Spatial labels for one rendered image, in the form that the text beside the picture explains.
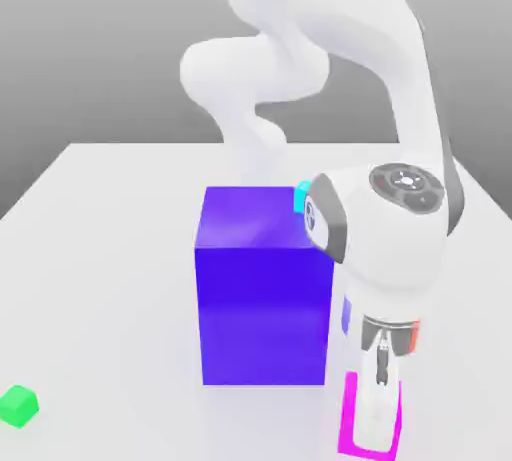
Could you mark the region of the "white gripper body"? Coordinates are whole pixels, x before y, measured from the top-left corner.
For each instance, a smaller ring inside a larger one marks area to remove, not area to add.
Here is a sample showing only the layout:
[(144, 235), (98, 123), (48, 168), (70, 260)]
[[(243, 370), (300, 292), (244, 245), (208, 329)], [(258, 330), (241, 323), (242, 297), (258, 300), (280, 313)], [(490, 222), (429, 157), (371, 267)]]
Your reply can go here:
[(393, 370), (388, 383), (377, 382), (377, 370), (359, 373), (354, 419), (354, 443), (374, 452), (391, 450), (398, 413), (399, 381)]

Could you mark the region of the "small magenta cube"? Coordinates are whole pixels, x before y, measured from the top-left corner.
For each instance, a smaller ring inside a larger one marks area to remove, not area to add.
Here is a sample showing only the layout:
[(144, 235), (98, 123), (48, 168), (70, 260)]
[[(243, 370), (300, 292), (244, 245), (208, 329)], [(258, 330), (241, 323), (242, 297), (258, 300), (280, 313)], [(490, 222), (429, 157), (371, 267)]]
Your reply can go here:
[(385, 452), (368, 450), (358, 446), (354, 442), (357, 387), (358, 374), (353, 371), (348, 371), (345, 374), (345, 388), (343, 394), (342, 414), (338, 437), (338, 452), (353, 457), (369, 459), (370, 461), (396, 461), (396, 455), (402, 430), (401, 383), (399, 386), (398, 408), (394, 424), (393, 440), (389, 450)]

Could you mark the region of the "small cyan cube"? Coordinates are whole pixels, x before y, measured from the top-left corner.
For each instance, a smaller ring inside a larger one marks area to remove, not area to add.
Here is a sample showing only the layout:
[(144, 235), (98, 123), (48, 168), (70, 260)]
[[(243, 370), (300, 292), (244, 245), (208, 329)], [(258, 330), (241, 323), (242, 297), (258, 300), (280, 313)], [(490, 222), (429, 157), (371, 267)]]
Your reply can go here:
[(293, 195), (293, 210), (295, 213), (304, 213), (305, 209), (305, 201), (308, 194), (308, 191), (310, 189), (311, 182), (310, 181), (301, 181), (295, 188), (294, 188), (294, 195)]

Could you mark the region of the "small green cube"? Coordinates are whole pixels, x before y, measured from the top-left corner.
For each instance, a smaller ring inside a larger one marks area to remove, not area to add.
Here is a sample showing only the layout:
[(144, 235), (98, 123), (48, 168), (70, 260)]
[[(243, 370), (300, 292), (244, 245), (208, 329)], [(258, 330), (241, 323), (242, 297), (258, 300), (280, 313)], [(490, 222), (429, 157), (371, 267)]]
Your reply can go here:
[(0, 421), (23, 428), (40, 410), (36, 393), (13, 385), (0, 397)]

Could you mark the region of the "large blue box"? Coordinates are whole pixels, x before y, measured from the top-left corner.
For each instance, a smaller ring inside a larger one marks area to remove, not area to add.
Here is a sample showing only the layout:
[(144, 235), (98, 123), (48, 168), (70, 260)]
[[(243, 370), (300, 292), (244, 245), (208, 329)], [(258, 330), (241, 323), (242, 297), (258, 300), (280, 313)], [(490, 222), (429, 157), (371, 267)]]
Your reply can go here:
[(323, 385), (333, 269), (293, 188), (208, 187), (195, 241), (204, 384)]

